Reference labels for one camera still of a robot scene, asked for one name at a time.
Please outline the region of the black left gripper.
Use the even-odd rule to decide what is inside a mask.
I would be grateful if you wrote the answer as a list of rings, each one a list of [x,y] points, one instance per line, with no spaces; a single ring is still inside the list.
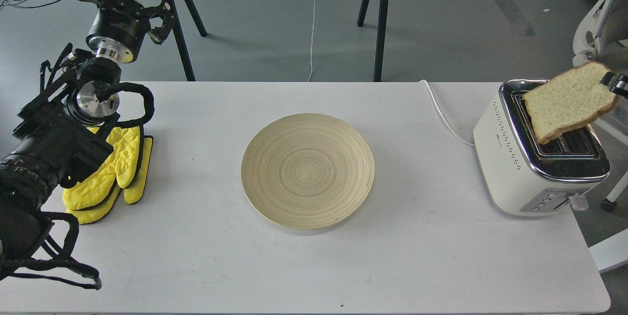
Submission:
[[[145,36],[161,45],[176,22],[170,2],[145,7],[135,0],[79,0],[98,6],[96,18],[86,38],[98,56],[108,56],[118,64],[137,60]],[[156,27],[152,19],[161,20]]]

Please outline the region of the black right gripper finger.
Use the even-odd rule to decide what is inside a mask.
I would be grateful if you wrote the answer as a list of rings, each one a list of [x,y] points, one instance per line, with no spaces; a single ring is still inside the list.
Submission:
[[[606,72],[600,83],[608,88],[609,92],[628,99],[628,77],[615,72]]]

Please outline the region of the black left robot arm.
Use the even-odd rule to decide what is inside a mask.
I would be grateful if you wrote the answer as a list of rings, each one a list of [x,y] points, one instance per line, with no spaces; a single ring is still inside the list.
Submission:
[[[40,92],[18,116],[17,147],[1,159],[1,278],[45,279],[68,269],[89,284],[50,276],[83,289],[100,289],[99,272],[76,261],[75,216],[41,207],[60,186],[92,175],[113,152],[114,128],[148,123],[155,113],[150,89],[121,82],[121,64],[138,58],[143,40],[166,40],[177,23],[171,0],[145,7],[136,0],[80,0],[95,4],[87,50],[67,44],[54,65],[40,67]]]

